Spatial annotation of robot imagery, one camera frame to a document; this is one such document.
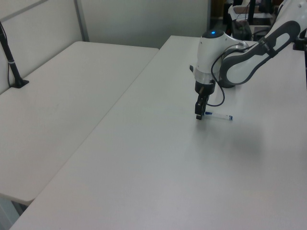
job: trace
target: black cable holder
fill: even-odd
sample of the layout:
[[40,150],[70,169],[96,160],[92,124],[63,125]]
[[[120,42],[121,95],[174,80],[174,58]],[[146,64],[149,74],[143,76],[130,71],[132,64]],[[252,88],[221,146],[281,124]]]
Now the black cable holder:
[[2,45],[2,48],[3,48],[3,51],[5,53],[5,56],[8,60],[8,64],[10,65],[12,73],[13,73],[14,78],[15,78],[15,84],[13,84],[12,87],[20,89],[21,87],[23,87],[27,83],[29,83],[29,81],[23,80],[20,77],[20,74],[18,72],[15,60],[14,60],[13,55],[11,53],[11,50],[9,48],[8,39],[6,37],[6,34],[4,32],[4,29],[3,29],[1,22],[0,22],[0,42],[1,42],[1,45]]

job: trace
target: white table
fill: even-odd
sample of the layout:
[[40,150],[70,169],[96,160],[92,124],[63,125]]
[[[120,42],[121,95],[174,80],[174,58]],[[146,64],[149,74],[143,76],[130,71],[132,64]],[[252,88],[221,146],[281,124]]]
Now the white table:
[[[248,18],[248,11],[247,13],[242,13],[242,14],[238,14],[235,13],[234,8],[237,7],[247,7],[247,4],[242,4],[242,5],[238,5],[238,6],[230,6],[228,9],[228,13],[230,14],[230,17],[232,20],[237,20],[237,21],[243,21],[243,20],[247,20]],[[269,13],[255,13],[254,14],[254,18],[272,18],[272,15],[270,15]]]
[[208,108],[233,122],[199,121],[198,42],[170,37],[12,230],[306,229],[304,53],[287,47]]
[[0,196],[29,204],[157,53],[77,42],[0,96]]

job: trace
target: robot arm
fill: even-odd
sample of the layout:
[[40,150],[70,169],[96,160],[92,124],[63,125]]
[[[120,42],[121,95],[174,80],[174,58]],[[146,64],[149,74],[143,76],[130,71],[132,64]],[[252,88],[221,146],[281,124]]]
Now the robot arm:
[[225,87],[247,82],[260,66],[293,42],[306,28],[307,0],[288,0],[283,2],[269,33],[250,48],[245,42],[223,32],[206,32],[200,39],[195,69],[195,91],[199,94],[195,104],[196,118],[201,120],[205,112],[209,95],[214,92],[216,77],[221,79],[219,86]]
[[230,85],[247,82],[256,70],[273,58],[307,28],[307,0],[289,0],[282,7],[270,32],[245,53],[223,59],[220,77]]

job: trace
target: black cable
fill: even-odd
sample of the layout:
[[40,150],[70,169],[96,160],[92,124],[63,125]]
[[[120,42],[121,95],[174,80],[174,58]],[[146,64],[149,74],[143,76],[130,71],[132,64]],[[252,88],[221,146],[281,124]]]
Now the black cable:
[[250,1],[249,1],[248,5],[245,7],[245,12],[246,12],[246,14],[247,14],[247,12],[248,12],[248,6],[249,6],[249,4],[250,4]]
[[[242,53],[243,51],[252,48],[254,45],[249,46],[249,47],[244,48],[244,49],[234,49],[234,50],[232,50],[228,55],[230,55],[230,54],[232,54],[232,53],[235,53],[235,52],[240,52],[240,53]],[[211,106],[211,107],[218,107],[218,106],[222,105],[222,104],[224,103],[224,101],[225,101],[225,92],[224,92],[222,86],[220,85],[219,81],[217,80],[217,78],[215,77],[215,75],[214,75],[214,73],[213,73],[213,67],[214,67],[214,65],[217,63],[217,61],[218,61],[226,52],[227,52],[227,51],[225,51],[224,53],[222,53],[222,54],[214,61],[214,63],[213,63],[212,66],[211,66],[211,74],[212,74],[212,76],[213,76],[213,79],[216,81],[216,83],[217,83],[218,86],[220,87],[220,89],[221,89],[221,91],[222,91],[222,94],[223,94],[223,100],[222,100],[221,103],[219,103],[219,104],[208,104],[208,103],[207,103],[207,105],[208,105],[208,106]]]
[[270,29],[267,28],[267,29],[265,29],[265,30],[256,31],[255,33],[253,33],[253,34],[251,35],[251,37],[254,38],[254,35],[255,35],[255,34],[258,34],[258,33],[261,33],[261,32],[266,32],[266,31],[270,31]]
[[245,10],[245,19],[244,19],[244,27],[243,27],[243,29],[242,29],[242,40],[244,40],[244,39],[243,39],[243,35],[244,35],[245,27],[246,27],[246,15],[247,15],[247,13],[248,13],[248,8],[246,7],[246,10]]
[[1,23],[1,22],[0,22],[0,26],[1,26],[1,30],[2,30],[2,31],[3,31],[3,33],[4,33],[5,40],[6,40],[6,41],[8,41],[8,37],[6,36],[5,30],[4,30],[3,25],[2,25],[2,23]]
[[11,84],[10,84],[10,65],[8,63],[8,85],[9,85],[9,88],[11,87]]
[[[1,27],[1,30],[3,31],[3,33],[4,33],[5,40],[8,41],[8,37],[6,36],[5,30],[4,30],[1,22],[0,22],[0,27]],[[11,87],[11,84],[10,84],[10,65],[9,65],[9,63],[8,63],[8,85],[9,85],[9,87]]]

